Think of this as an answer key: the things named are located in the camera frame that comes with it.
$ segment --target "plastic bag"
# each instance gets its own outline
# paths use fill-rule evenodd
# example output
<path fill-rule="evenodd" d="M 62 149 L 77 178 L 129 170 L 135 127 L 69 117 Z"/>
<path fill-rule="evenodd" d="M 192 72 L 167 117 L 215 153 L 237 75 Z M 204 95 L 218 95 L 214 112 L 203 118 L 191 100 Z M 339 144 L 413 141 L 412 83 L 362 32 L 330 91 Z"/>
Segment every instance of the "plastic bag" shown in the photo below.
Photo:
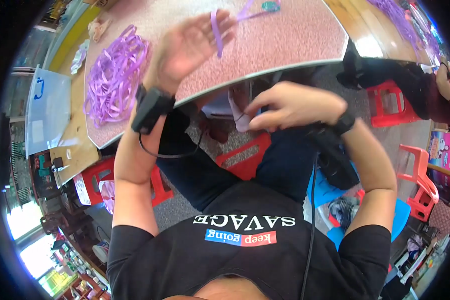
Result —
<path fill-rule="evenodd" d="M 98 188 L 100 189 L 100 194 L 102 194 L 105 208 L 113 215 L 113 209 L 115 207 L 115 181 L 102 180 L 98 183 Z"/>

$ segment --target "dark blue pants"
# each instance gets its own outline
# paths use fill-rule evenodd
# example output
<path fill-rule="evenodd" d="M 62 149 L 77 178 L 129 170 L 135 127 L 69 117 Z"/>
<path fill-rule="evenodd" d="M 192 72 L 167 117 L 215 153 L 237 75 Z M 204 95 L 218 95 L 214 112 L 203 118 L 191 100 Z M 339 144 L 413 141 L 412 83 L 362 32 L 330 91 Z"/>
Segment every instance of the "dark blue pants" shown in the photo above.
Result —
<path fill-rule="evenodd" d="M 185 133 L 190 119 L 174 109 L 166 119 L 158 153 L 174 155 L 192 152 L 197 145 Z M 254 182 L 271 188 L 302 204 L 317 152 L 305 138 L 302 128 L 273 132 L 271 145 L 258 165 Z M 217 196 L 242 180 L 219 167 L 202 149 L 194 155 L 158 158 L 157 166 L 175 188 L 202 212 Z"/>

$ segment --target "pink speckled tabletop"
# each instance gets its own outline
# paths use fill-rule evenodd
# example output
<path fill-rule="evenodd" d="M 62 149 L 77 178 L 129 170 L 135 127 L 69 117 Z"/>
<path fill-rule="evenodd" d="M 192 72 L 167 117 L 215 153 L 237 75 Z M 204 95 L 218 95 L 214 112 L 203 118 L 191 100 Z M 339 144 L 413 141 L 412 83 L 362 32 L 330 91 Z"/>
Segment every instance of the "pink speckled tabletop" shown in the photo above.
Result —
<path fill-rule="evenodd" d="M 101 19 L 112 19 L 99 43 L 90 43 L 86 74 L 103 48 L 130 24 L 148 39 L 151 51 L 162 33 L 186 17 L 228 9 L 237 15 L 247 0 L 120 0 Z M 256 0 L 249 10 L 259 12 L 264 0 Z M 297 66 L 341 61 L 348 35 L 322 0 L 282 0 L 281 9 L 238 24 L 236 38 L 216 56 L 188 76 L 176 94 L 178 105 L 219 87 L 247 78 Z M 102 149 L 123 133 L 126 121 L 96 128 L 87 117 L 90 140 Z"/>

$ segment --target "hand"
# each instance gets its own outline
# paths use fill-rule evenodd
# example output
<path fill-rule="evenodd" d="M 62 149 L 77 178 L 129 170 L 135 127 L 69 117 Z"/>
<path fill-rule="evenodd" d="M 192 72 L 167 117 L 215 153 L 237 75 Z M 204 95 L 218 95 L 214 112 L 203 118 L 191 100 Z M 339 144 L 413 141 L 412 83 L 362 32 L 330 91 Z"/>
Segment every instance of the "hand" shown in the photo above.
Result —
<path fill-rule="evenodd" d="M 210 15 L 209 12 L 188 18 L 164 34 L 153 49 L 143 81 L 145 88 L 159 86 L 173 95 L 187 75 L 217 52 Z M 216 20 L 222 35 L 237 24 L 237 20 L 230 17 L 230 12 L 223 9 L 217 11 Z M 222 37 L 223 44 L 228 44 L 234 37 L 235 33 L 228 31 Z"/>
<path fill-rule="evenodd" d="M 282 81 L 260 93 L 246 108 L 247 115 L 270 105 L 269 110 L 254 117 L 250 129 L 285 129 L 317 121 L 335 125 L 347 109 L 347 102 L 335 93 L 297 83 Z"/>

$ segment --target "framed poster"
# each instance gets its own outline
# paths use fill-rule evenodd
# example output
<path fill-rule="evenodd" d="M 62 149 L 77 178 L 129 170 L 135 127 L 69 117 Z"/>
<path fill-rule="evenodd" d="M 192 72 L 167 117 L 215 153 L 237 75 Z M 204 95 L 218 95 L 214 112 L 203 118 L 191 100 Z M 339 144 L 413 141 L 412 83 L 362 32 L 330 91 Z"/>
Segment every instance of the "framed poster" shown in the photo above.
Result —
<path fill-rule="evenodd" d="M 427 152 L 428 167 L 450 176 L 450 132 L 431 130 Z"/>

